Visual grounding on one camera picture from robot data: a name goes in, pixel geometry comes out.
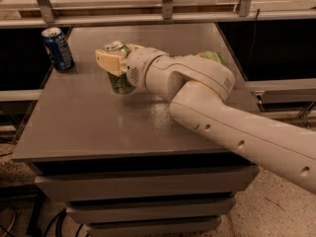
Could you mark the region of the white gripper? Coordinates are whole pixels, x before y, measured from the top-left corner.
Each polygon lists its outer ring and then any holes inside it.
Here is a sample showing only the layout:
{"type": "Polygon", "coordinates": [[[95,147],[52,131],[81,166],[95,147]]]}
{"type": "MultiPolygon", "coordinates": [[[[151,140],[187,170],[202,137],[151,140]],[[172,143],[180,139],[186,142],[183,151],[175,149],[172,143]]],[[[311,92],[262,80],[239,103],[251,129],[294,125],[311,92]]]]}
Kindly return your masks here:
{"type": "Polygon", "coordinates": [[[129,56],[124,51],[95,50],[97,64],[107,72],[120,77],[127,75],[128,82],[149,93],[163,93],[167,90],[167,80],[162,72],[153,67],[153,63],[169,54],[153,47],[127,43],[129,56]]]}

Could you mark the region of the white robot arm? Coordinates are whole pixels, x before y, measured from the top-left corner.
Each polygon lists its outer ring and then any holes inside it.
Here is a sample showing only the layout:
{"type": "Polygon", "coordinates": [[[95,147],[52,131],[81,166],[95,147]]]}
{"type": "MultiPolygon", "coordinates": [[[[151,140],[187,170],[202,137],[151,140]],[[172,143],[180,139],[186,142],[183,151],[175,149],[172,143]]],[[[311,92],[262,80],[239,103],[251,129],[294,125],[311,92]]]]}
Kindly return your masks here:
{"type": "Polygon", "coordinates": [[[316,194],[316,132],[227,106],[235,76],[223,64],[121,42],[95,55],[110,74],[167,101],[182,126],[316,194]]]}

